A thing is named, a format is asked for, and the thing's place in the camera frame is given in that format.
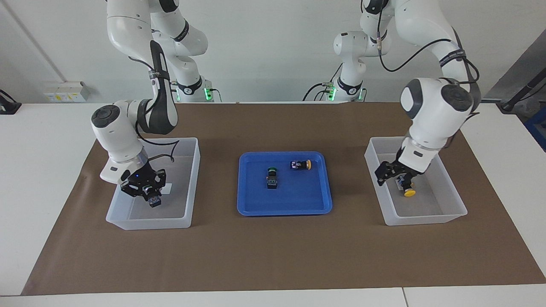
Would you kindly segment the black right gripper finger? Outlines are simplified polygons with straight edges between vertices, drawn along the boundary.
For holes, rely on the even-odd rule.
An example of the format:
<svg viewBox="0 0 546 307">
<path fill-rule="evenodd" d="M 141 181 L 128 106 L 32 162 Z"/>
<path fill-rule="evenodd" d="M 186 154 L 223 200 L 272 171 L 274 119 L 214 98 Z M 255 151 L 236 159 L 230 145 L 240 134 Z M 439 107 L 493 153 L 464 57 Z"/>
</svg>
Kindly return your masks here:
<svg viewBox="0 0 546 307">
<path fill-rule="evenodd" d="M 121 184 L 121 191 L 131 197 L 143 197 L 148 199 L 148 194 L 144 191 L 145 186 L 149 186 L 149 180 L 126 181 Z"/>
<path fill-rule="evenodd" d="M 157 170 L 154 173 L 154 177 L 151 180 L 151 188 L 149 195 L 153 197 L 160 197 L 162 196 L 162 188 L 166 185 L 166 171 L 165 170 Z"/>
</svg>

